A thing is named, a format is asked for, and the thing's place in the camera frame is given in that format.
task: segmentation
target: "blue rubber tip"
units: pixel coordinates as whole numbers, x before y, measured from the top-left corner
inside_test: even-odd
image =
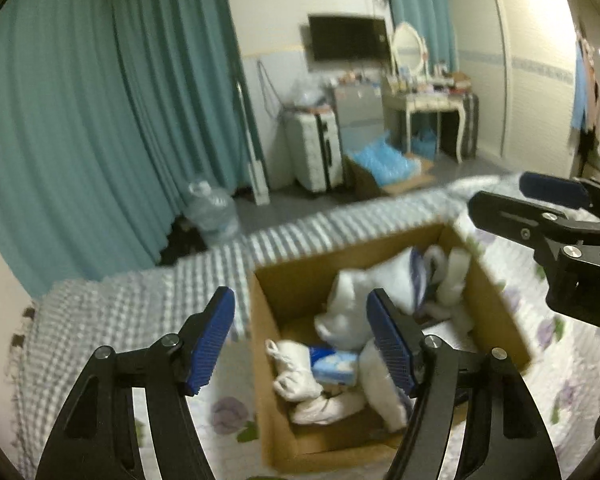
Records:
[[[589,193],[581,183],[539,173],[523,173],[520,176],[520,192],[527,198],[570,209],[590,205]]]
[[[197,395],[202,386],[209,384],[222,345],[234,322],[235,295],[230,288],[226,288],[220,296],[216,295],[212,301],[216,304],[209,304],[207,308],[213,308],[213,314],[191,353],[187,385],[193,395]]]
[[[366,318],[376,338],[376,347],[382,354],[384,364],[395,386],[408,396],[415,386],[411,377],[411,353],[407,350],[382,301],[374,292],[366,299]]]

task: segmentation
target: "blue tissue package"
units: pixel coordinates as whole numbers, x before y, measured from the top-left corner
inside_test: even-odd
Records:
[[[375,140],[349,156],[357,165],[371,173],[380,187],[407,180],[416,174],[419,168],[417,161],[404,158],[402,153],[386,142],[386,139]]]
[[[309,347],[309,355],[311,372],[319,383],[355,386],[358,382],[358,354]]]
[[[411,151],[416,155],[429,160],[436,158],[436,145],[438,136],[431,128],[425,128],[418,132],[414,137],[411,137]]]

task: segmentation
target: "suitcase handle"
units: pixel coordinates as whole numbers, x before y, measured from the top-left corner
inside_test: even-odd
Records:
[[[331,141],[329,139],[324,139],[324,147],[327,151],[327,166],[331,167],[333,158],[331,156]]]

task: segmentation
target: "cable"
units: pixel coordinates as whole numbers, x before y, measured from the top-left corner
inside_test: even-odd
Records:
[[[267,92],[266,92],[266,88],[265,88],[266,82],[269,84],[269,89],[273,92],[273,95],[275,95],[276,99],[280,103],[280,107],[284,108],[285,104],[282,102],[282,99],[280,98],[280,94],[278,94],[276,87],[271,82],[271,78],[269,77],[269,73],[267,72],[267,67],[264,66],[264,63],[262,62],[262,60],[260,58],[258,58],[258,60],[256,62],[256,67],[258,69],[258,81],[260,82],[260,91],[262,92],[262,99],[264,101],[264,109],[265,109],[267,115],[271,119],[277,119],[278,115],[280,114],[280,110],[278,110],[276,113],[273,113],[269,109],[269,96],[267,96]]]

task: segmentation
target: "flat screen tv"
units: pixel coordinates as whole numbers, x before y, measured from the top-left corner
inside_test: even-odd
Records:
[[[309,28],[316,61],[391,59],[382,18],[312,14]]]

